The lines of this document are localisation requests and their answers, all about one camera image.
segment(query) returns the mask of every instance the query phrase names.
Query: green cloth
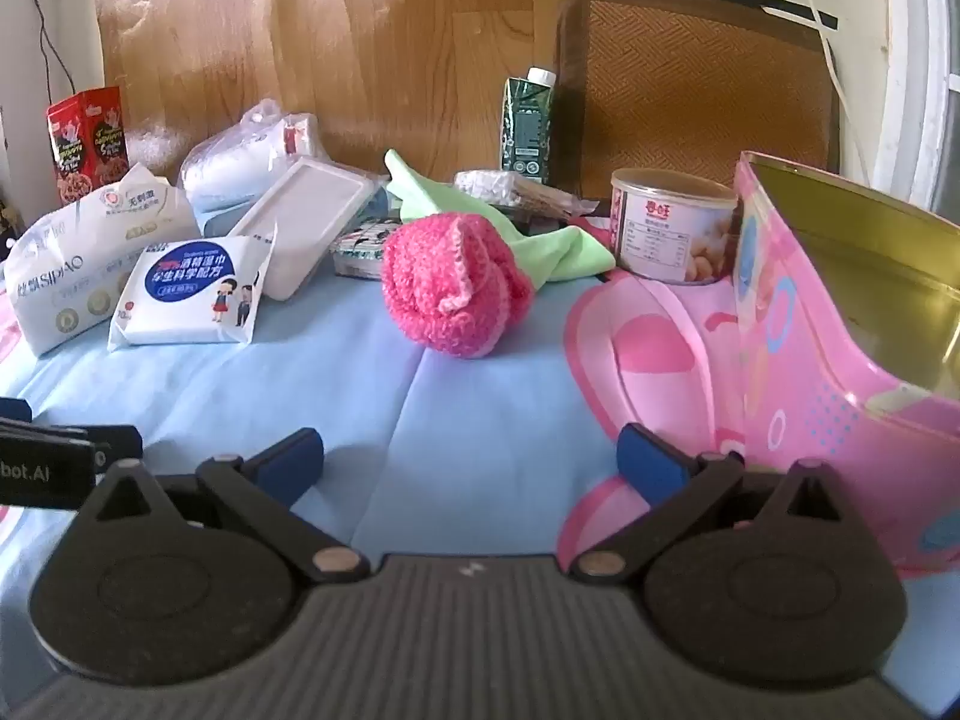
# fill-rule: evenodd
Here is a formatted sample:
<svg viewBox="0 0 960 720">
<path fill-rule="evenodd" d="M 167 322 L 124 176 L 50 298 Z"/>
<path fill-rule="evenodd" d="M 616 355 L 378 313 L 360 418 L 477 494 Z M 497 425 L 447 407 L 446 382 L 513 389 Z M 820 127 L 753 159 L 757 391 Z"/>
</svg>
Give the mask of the green cloth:
<svg viewBox="0 0 960 720">
<path fill-rule="evenodd" d="M 387 152 L 384 162 L 392 177 L 387 191 L 403 201 L 400 206 L 402 220 L 412 221 L 444 211 L 486 217 L 514 252 L 517 266 L 530 276 L 536 290 L 547 281 L 568 281 L 603 274 L 616 264 L 611 252 L 586 230 L 570 225 L 528 238 L 493 206 L 459 189 L 424 178 L 393 149 Z"/>
</svg>

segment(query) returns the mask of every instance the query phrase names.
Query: black cable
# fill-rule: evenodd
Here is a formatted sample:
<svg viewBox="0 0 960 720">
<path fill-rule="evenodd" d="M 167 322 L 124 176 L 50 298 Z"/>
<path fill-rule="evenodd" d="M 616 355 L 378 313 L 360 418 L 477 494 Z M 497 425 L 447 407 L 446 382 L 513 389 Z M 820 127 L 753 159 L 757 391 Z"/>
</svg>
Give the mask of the black cable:
<svg viewBox="0 0 960 720">
<path fill-rule="evenodd" d="M 46 71 L 46 77 L 47 77 L 47 101 L 48 103 L 53 105 L 54 103 L 53 90 L 51 89 L 51 86 L 50 86 L 50 57 L 47 56 L 46 49 L 43 45 L 44 39 L 46 39 L 47 45 L 50 47 L 50 50 L 54 52 L 54 56 L 56 57 L 56 61 L 59 62 L 59 66 L 61 66 L 61 69 L 64 70 L 66 79 L 70 82 L 71 95 L 75 95 L 77 93 L 77 85 L 73 82 L 73 76 L 71 76 L 70 71 L 66 69 L 64 60 L 59 55 L 59 52 L 56 50 L 56 46 L 54 46 L 54 42 L 50 39 L 50 34 L 47 32 L 47 20 L 45 15 L 43 15 L 43 8 L 40 7 L 40 0 L 33 0 L 33 1 L 34 1 L 34 6 L 37 9 L 37 14 L 40 14 L 40 53 L 43 55 L 43 66 Z"/>
</svg>

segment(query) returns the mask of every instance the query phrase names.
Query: red snack box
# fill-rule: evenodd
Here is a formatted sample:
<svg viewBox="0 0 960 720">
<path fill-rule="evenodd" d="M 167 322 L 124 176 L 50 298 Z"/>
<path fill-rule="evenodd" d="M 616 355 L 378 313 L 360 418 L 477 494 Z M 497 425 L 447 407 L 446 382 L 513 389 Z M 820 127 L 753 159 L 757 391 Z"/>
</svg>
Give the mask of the red snack box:
<svg viewBox="0 0 960 720">
<path fill-rule="evenodd" d="M 119 87 L 89 89 L 51 105 L 47 124 L 64 205 L 119 181 L 130 169 Z"/>
</svg>

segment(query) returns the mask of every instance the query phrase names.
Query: pink tin box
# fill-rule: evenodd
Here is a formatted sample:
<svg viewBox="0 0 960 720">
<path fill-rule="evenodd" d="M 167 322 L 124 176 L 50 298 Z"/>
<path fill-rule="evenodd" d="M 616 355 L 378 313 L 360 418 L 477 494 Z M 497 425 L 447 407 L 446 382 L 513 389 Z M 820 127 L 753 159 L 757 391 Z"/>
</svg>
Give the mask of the pink tin box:
<svg viewBox="0 0 960 720">
<path fill-rule="evenodd" d="M 745 153 L 746 454 L 839 469 L 896 565 L 960 565 L 960 228 Z"/>
</svg>

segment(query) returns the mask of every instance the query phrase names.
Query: wet wipes package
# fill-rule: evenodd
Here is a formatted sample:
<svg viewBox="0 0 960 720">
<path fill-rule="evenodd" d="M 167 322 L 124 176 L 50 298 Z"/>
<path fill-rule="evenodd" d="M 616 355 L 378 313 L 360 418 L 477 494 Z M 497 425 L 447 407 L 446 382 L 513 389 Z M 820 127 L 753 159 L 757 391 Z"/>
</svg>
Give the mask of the wet wipes package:
<svg viewBox="0 0 960 720">
<path fill-rule="evenodd" d="M 250 343 L 272 240 L 235 236 L 147 247 L 113 319 L 107 348 Z"/>
<path fill-rule="evenodd" d="M 34 354 L 110 318 L 140 252 L 198 236 L 184 193 L 143 165 L 37 220 L 13 245 L 7 289 Z"/>
</svg>

